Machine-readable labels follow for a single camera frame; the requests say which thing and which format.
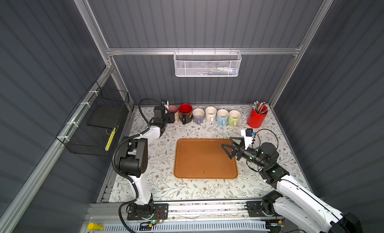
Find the pink patterned mug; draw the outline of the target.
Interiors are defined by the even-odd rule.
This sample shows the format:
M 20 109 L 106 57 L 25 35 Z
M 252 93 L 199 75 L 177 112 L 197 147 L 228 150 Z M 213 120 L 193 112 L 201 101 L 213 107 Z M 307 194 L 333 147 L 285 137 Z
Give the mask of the pink patterned mug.
M 174 105 L 170 105 L 168 107 L 170 112 L 169 114 L 169 123 L 175 123 L 178 120 L 178 107 Z

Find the black patterned mug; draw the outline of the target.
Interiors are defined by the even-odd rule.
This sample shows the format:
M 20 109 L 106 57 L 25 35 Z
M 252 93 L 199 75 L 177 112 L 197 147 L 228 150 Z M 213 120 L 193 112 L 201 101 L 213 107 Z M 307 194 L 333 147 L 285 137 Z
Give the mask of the black patterned mug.
M 182 104 L 178 108 L 178 114 L 182 125 L 191 123 L 193 120 L 193 107 L 190 104 Z

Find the purple mug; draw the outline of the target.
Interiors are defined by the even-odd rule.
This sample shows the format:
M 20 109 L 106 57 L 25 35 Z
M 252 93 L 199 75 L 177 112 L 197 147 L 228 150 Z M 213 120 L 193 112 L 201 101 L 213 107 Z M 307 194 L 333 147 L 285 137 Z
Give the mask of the purple mug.
M 201 108 L 196 108 L 193 110 L 193 120 L 195 124 L 202 124 L 205 118 L 205 111 Z

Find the light green mug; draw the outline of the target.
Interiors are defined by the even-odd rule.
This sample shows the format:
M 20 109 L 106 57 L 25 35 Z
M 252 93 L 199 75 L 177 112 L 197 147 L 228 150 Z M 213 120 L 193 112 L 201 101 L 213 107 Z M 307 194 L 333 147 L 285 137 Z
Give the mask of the light green mug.
M 229 112 L 228 124 L 229 126 L 236 127 L 241 119 L 241 113 L 237 110 L 231 110 Z

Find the light blue mug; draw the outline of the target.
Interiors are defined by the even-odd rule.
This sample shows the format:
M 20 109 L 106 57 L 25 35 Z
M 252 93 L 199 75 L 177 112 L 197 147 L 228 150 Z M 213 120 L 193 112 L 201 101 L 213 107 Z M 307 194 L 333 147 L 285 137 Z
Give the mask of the light blue mug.
M 217 123 L 220 126 L 225 126 L 228 122 L 229 112 L 225 109 L 217 111 Z

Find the white mug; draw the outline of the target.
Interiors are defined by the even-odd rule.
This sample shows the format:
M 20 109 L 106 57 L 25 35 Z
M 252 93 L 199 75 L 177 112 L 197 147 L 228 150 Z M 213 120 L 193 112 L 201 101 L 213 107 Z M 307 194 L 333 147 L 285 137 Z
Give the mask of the white mug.
M 214 122 L 217 115 L 217 109 L 213 106 L 209 106 L 205 109 L 205 117 L 207 122 Z

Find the orange plastic tray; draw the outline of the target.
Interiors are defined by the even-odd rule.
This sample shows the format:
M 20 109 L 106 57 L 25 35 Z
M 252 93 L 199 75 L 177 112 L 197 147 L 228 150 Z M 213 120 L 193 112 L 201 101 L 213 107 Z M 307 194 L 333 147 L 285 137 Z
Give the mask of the orange plastic tray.
M 177 142 L 174 175 L 179 179 L 236 179 L 238 168 L 223 144 L 228 139 L 182 138 Z

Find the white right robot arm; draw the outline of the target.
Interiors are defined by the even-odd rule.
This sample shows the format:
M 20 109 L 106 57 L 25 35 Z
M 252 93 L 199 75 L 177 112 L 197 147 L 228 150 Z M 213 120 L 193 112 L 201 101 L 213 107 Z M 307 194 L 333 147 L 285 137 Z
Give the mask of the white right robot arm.
M 280 215 L 306 233 L 361 233 L 360 220 L 344 214 L 304 188 L 277 160 L 277 148 L 265 142 L 253 149 L 253 140 L 245 136 L 231 137 L 231 144 L 222 144 L 230 159 L 245 159 L 259 167 L 263 180 L 274 188 L 263 197 L 261 209 L 266 216 Z

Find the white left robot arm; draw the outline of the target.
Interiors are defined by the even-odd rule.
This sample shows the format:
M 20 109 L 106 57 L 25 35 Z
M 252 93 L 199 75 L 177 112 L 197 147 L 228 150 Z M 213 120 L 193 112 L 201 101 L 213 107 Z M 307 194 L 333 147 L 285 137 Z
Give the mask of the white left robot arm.
M 157 105 L 154 107 L 154 116 L 147 119 L 141 109 L 141 103 L 149 100 Z M 136 216 L 148 218 L 154 214 L 154 200 L 147 185 L 144 173 L 149 163 L 149 145 L 160 138 L 172 121 L 169 112 L 169 102 L 161 102 L 153 98 L 144 98 L 138 104 L 138 110 L 147 123 L 147 128 L 132 136 L 125 136 L 119 142 L 112 157 L 112 167 L 118 176 L 126 179 L 131 184 L 133 199 L 125 205 L 129 212 Z

